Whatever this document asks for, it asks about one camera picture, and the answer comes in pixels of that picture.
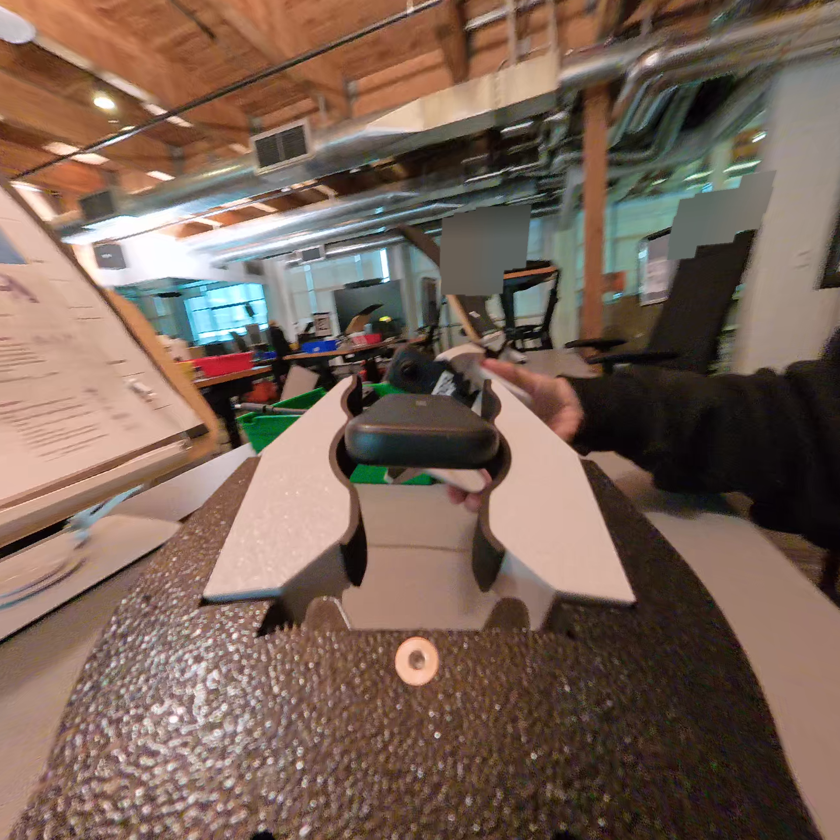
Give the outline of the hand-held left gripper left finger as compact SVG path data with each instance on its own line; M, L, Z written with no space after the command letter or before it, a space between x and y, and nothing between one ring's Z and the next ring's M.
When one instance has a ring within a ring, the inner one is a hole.
M205 602L273 600L300 621L313 600L361 586L368 546L343 433L362 392L342 380L261 452Z

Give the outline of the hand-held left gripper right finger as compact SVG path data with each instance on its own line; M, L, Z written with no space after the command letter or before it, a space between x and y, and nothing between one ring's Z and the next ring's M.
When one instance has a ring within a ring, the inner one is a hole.
M485 382L481 415L500 439L471 550L478 587L496 599L485 627L551 631L564 606L633 608L581 458L501 381Z

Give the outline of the black usb hub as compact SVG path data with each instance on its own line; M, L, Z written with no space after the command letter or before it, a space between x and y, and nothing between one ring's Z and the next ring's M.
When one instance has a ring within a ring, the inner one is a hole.
M500 436L452 396L389 394L347 423L343 442L360 465L477 469L496 457Z

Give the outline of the green plastic bin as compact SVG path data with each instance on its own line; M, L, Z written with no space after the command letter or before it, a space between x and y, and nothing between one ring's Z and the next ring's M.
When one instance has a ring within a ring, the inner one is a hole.
M323 388L319 387L269 406L270 412L255 410L243 414L238 418L239 428L247 437L255 452L259 454L286 432L308 409L316 405L326 393ZM365 405L393 393L402 392L386 382L363 384ZM351 481L355 485L379 486L390 483L385 467L370 465L357 465L351 476ZM406 483L410 487L430 487L439 482L436 482L436 479L428 474L421 473L407 479Z

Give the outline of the person's right forearm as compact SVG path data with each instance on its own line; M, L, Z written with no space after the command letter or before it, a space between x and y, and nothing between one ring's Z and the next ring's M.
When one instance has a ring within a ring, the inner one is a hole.
M617 453L661 490L741 494L761 527L838 550L838 331L820 358L782 372L642 367L570 385L583 454Z

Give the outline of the person's right hand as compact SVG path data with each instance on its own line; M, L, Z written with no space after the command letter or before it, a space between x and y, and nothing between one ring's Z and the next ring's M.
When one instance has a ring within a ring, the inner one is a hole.
M481 367L484 372L528 395L532 412L579 455L589 452L584 444L577 441L579 433L583 430L585 413L568 380L531 371L522 364L501 360L485 359Z

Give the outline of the large black screen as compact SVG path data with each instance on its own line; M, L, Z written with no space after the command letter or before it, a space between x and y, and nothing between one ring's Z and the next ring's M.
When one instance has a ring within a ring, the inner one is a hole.
M401 334L406 327L402 288L396 280L349 284L335 290L332 297L342 333L360 315L382 337Z

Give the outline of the grey board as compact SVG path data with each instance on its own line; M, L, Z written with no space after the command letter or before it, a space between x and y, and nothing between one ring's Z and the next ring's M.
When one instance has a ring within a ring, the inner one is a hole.
M309 393L316 389L318 383L319 373L317 371L299 364L293 364L283 381L280 400L285 402Z

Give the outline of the red plastic bin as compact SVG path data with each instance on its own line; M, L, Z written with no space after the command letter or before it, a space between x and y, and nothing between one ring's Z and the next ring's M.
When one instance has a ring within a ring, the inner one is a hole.
M192 364L198 378L213 379L251 370L254 355L252 352L238 352L204 356L192 360Z

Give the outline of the instruction sheet on wooden stand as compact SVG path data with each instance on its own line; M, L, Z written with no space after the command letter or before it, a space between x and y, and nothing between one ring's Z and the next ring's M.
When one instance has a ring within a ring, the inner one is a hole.
M43 497L2 507L1 638L17 634L78 595L157 550L180 528L173 521L113 512L149 483L206 456L217 424L196 388L172 362L144 318L108 290L107 299L207 427L188 449L162 449Z

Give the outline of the printed instruction sheet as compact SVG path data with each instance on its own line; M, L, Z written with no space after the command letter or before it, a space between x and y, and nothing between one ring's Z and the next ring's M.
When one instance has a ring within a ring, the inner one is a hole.
M4 182L1 227L2 507L204 436L104 290Z

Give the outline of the black office chair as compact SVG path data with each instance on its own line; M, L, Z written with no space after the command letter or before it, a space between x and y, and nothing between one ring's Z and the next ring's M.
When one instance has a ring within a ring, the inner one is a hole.
M729 243L703 245L683 259L668 298L642 350L620 350L626 339L578 339L569 350L588 349L586 359L606 375L616 368L661 369L709 375L733 295L749 262L756 231L741 231Z

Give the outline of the air vent grille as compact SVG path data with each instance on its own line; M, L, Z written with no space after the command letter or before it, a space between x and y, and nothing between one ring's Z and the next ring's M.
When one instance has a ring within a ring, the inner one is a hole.
M289 122L249 138L255 157L255 170L275 172L311 159L312 136L308 119Z

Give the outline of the wooden post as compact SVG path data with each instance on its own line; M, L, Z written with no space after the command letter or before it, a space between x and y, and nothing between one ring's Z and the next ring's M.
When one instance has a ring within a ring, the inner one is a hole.
M603 246L607 188L607 134L611 113L607 85L584 92L583 135L583 227L584 262L581 305L582 339L594 339L602 332Z

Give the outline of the silver ventilation duct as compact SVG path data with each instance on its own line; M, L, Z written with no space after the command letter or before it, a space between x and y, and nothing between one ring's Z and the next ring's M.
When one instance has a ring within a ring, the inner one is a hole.
M741 69L773 67L838 48L838 2L742 20L701 35L638 37L571 53L558 65L542 56L474 80L429 93L402 106L338 125L313 129L311 159L260 174L253 151L201 171L176 177L146 192L102 192L81 201L77 221L60 224L68 242L129 238L244 205L283 187L309 187L326 176L401 158L442 144L489 133L511 137L524 123L535 132L535 157L517 163L519 152L501 152L502 162L467 184L504 178L552 176L577 153L570 139L571 111L587 88L622 86L609 117L607 138L620 144L629 128L651 113L667 91Z

